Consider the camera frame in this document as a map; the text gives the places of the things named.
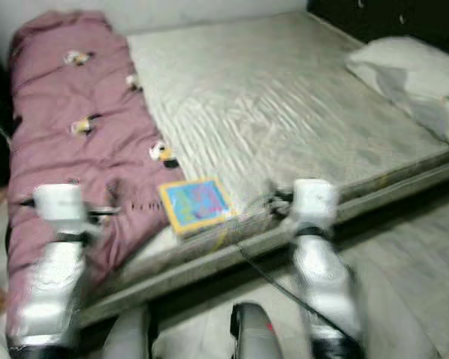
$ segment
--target white mattress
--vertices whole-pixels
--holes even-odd
[[[348,186],[449,152],[346,71],[359,43],[306,13],[137,34],[129,46],[186,177],[219,178],[239,211],[266,180]],[[135,260],[177,243],[168,228]]]

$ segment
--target book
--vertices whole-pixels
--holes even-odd
[[[181,236],[226,221],[236,213],[217,179],[171,182],[159,194],[174,231]]]

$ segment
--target white wall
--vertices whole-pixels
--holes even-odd
[[[50,10],[100,9],[127,34],[215,19],[261,16],[304,9],[307,0],[0,0],[0,59],[24,22]]]

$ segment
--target white pillow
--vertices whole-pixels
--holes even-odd
[[[411,37],[386,37],[351,53],[346,66],[449,143],[449,55]]]

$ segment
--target black cable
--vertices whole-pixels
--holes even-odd
[[[243,258],[248,262],[248,264],[263,277],[269,284],[274,286],[277,290],[279,290],[283,295],[287,296],[292,301],[296,302],[300,307],[305,308],[307,311],[315,314],[318,316],[323,322],[325,322],[327,325],[335,329],[336,331],[339,331],[341,334],[344,335],[344,337],[349,340],[353,345],[360,347],[361,344],[351,337],[348,333],[344,331],[339,325],[335,324],[332,320],[327,318],[324,314],[320,313],[318,310],[314,309],[311,305],[303,301],[300,297],[290,292],[288,289],[284,288],[280,283],[278,283],[275,279],[273,279],[269,274],[267,274],[264,270],[262,270],[251,258],[249,254],[247,254],[244,250],[244,248],[239,244],[236,243],[235,246],[238,247],[239,252],[243,256]]]

